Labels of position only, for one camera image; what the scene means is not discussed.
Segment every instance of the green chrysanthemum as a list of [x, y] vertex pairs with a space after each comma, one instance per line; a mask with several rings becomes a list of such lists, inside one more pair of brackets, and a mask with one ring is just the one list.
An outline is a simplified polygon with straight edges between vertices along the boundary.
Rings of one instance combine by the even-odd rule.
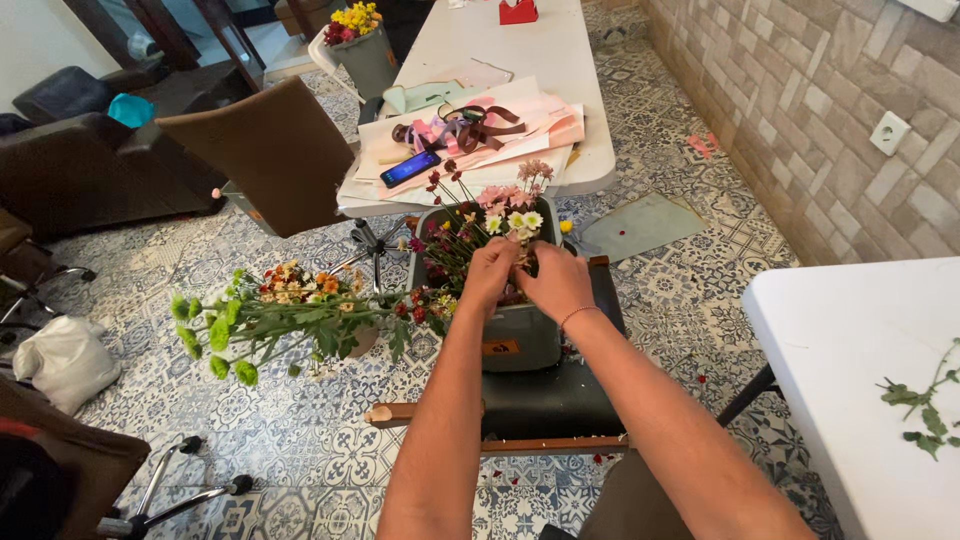
[[243, 305], [243, 302], [240, 302], [239, 299], [234, 298], [227, 302], [227, 324], [235, 325], [237, 322], [237, 314], [240, 313], [240, 306]]
[[221, 317], [210, 327], [210, 349], [219, 353], [227, 349], [230, 340], [230, 325], [227, 319]]
[[230, 363], [219, 356], [211, 356], [210, 371], [217, 376], [217, 379], [224, 380], [227, 378], [227, 373], [230, 372]]
[[170, 303], [170, 312], [174, 314], [174, 318], [178, 321], [185, 321], [190, 318], [190, 306], [186, 303], [182, 294], [174, 295], [174, 299]]
[[200, 314], [204, 310], [204, 307], [201, 306], [200, 300], [194, 298], [190, 300], [190, 309], [187, 311], [186, 316], [188, 319], [192, 319]]
[[177, 335], [183, 340], [183, 349], [194, 359], [199, 360], [204, 353], [204, 348], [197, 341], [197, 333], [183, 325], [177, 325]]
[[246, 360], [240, 360], [233, 366], [233, 371], [237, 374], [237, 379], [239, 379], [240, 382], [243, 382], [247, 386], [256, 386], [259, 375], [256, 373], [256, 366], [253, 364]]

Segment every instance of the electrical outlet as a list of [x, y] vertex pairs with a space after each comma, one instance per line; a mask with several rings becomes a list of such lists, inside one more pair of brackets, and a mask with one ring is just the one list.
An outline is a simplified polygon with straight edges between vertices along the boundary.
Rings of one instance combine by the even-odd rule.
[[876, 125], [874, 134], [870, 135], [870, 142], [880, 149], [887, 156], [893, 156], [897, 152], [900, 142], [913, 128], [900, 119], [899, 116], [887, 111]]

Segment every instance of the brown ribbon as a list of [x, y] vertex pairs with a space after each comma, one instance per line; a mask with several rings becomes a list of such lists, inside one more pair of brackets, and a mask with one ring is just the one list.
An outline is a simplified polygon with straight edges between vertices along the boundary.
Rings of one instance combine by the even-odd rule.
[[[470, 154], [477, 149], [479, 143], [483, 143], [493, 150], [499, 150], [503, 148], [503, 143], [495, 139], [496, 135], [513, 135], [513, 134], [522, 134], [527, 130], [525, 123], [519, 123], [515, 126], [509, 128], [495, 128], [493, 126], [485, 126], [484, 120], [487, 119], [487, 116], [490, 114], [496, 114], [508, 122], [518, 122], [520, 117], [516, 114], [513, 114], [509, 110], [506, 110], [499, 106], [492, 106], [486, 109], [478, 107], [476, 105], [471, 105], [467, 107], [462, 107], [457, 110], [452, 110], [444, 115], [444, 122], [449, 122], [457, 120], [459, 118], [465, 118], [469, 121], [469, 124], [460, 130], [460, 133], [457, 134], [457, 145], [463, 150], [464, 154]], [[403, 124], [397, 124], [394, 127], [393, 138], [396, 142], [405, 142], [408, 144], [413, 144], [413, 140], [409, 140], [407, 132], [409, 131], [409, 126]], [[437, 140], [430, 142], [423, 135], [418, 135], [420, 137], [420, 142], [423, 143], [423, 148], [427, 150], [440, 150], [441, 148], [446, 147], [446, 142], [444, 137], [438, 137]]]

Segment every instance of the chair wheel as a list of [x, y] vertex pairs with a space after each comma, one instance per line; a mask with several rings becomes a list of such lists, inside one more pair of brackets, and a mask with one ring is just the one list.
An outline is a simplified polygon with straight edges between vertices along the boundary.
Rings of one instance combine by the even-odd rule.
[[183, 442], [186, 443], [186, 448], [180, 449], [181, 454], [196, 454], [197, 450], [204, 445], [204, 440], [197, 435], [187, 437]]
[[253, 477], [250, 475], [240, 475], [231, 480], [230, 483], [237, 486], [237, 490], [233, 492], [234, 497], [247, 495], [253, 489]]

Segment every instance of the white wall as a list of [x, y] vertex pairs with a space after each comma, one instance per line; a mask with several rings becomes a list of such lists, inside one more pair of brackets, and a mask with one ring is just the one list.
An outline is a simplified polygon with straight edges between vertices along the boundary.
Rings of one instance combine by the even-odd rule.
[[0, 112], [47, 75], [78, 65], [94, 77], [120, 68], [62, 0], [0, 0]]

